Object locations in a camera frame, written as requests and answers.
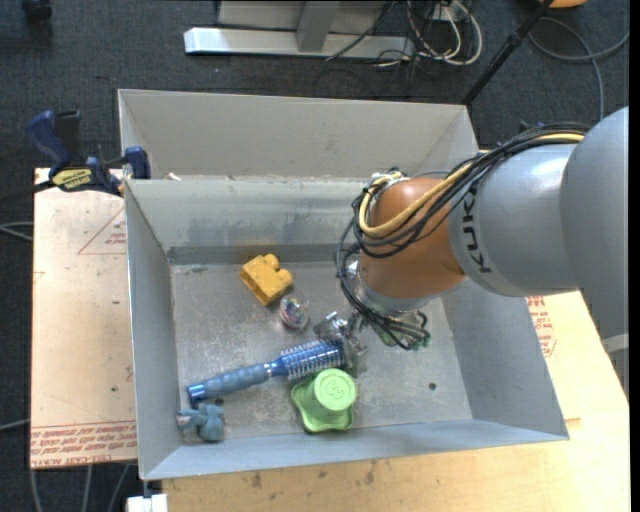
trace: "clamp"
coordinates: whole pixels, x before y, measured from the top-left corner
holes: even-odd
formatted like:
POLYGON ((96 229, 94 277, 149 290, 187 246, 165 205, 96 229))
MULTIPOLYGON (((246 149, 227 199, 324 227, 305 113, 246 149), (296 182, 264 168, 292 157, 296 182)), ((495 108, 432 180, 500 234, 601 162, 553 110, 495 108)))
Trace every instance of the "clamp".
MULTIPOLYGON (((54 161, 49 169, 47 188, 56 186, 65 192, 94 190, 122 196, 122 180, 111 174, 107 166, 95 156, 88 156, 84 165, 71 165, 72 154, 62 139, 69 141, 75 135, 79 121, 79 112, 67 112, 54 117, 52 111, 46 110, 31 119, 27 126, 27 136, 31 143, 54 161), (56 132, 56 121, 61 125, 62 135, 56 132)), ((126 148, 123 156, 107 163, 128 165, 130 171, 125 173, 123 179, 151 177, 147 154, 140 146, 126 148)))

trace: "green cup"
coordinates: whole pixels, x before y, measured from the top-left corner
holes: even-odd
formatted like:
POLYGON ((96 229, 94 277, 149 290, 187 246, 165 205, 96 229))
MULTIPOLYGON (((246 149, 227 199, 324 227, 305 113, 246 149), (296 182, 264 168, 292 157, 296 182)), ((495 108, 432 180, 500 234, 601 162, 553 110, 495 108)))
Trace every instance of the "green cup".
POLYGON ((331 368, 296 384, 291 399, 300 410, 305 430, 345 430, 353 423, 357 390, 346 372, 331 368))

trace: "yellow toy block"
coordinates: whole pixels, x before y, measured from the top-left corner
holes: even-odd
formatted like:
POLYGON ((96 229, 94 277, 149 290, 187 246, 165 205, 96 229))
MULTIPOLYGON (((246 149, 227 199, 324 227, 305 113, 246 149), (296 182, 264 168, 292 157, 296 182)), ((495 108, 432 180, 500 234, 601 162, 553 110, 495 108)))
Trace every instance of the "yellow toy block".
POLYGON ((253 258, 240 270, 240 279, 263 306, 284 295, 293 283, 291 273, 280 268, 280 262, 273 254, 253 258))

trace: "small clear object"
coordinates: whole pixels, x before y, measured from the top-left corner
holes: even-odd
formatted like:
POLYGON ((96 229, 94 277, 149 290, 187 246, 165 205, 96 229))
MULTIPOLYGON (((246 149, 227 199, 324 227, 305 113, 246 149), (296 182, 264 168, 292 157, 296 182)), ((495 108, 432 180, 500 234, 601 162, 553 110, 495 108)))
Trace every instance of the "small clear object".
POLYGON ((280 318, 290 329, 303 329, 309 323, 309 303, 300 295, 286 295, 280 300, 280 318))

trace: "gray bin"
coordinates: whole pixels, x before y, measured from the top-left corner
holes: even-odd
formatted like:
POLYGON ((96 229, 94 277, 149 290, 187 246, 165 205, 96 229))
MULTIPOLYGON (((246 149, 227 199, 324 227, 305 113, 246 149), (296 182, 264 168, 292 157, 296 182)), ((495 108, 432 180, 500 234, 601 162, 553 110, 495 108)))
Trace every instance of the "gray bin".
POLYGON ((277 307, 253 297, 243 263, 274 253, 310 300, 312 323, 347 315, 332 257, 366 178, 394 165, 410 175, 446 169, 477 146, 455 105, 149 91, 119 99, 123 148, 142 145, 154 172, 125 192, 141 478, 567 437, 526 302, 471 282, 424 308, 425 350, 362 333, 367 371, 350 430, 305 433, 291 383, 279 378, 224 398, 224 441, 178 430, 187 384, 271 361, 312 336, 286 330, 277 307), (169 172, 182 181, 161 179, 169 172))

